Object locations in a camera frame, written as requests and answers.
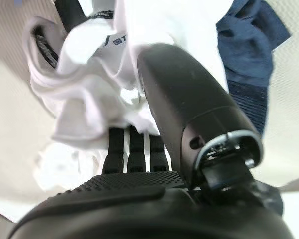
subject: crumpled clothing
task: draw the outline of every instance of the crumpled clothing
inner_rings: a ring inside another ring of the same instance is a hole
[[[291,35],[262,0],[234,0],[217,31],[230,95],[262,134],[274,68],[272,51]]]
[[[183,48],[228,90],[216,22],[231,3],[117,1],[114,19],[90,19],[71,30],[56,50],[55,68],[42,58],[32,33],[44,26],[51,39],[60,40],[57,25],[39,17],[30,21],[23,48],[31,87],[56,116],[52,138],[81,149],[107,149],[111,127],[133,125],[139,133],[158,135],[136,65],[138,54],[152,44]]]

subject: white fabric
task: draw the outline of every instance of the white fabric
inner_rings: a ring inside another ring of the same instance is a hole
[[[98,174],[101,152],[81,151],[52,143],[39,152],[33,176],[43,191],[74,189]]]
[[[136,66],[138,54],[155,43],[182,47],[228,91],[215,24],[231,3],[117,1],[114,20],[91,19],[68,34],[55,70],[46,66],[31,36],[36,26],[53,23],[40,17],[30,21],[23,48],[32,89],[56,116],[52,138],[78,148],[106,149],[109,127],[131,124],[138,132],[159,134]]]
[[[115,0],[78,0],[86,16],[114,9]]]

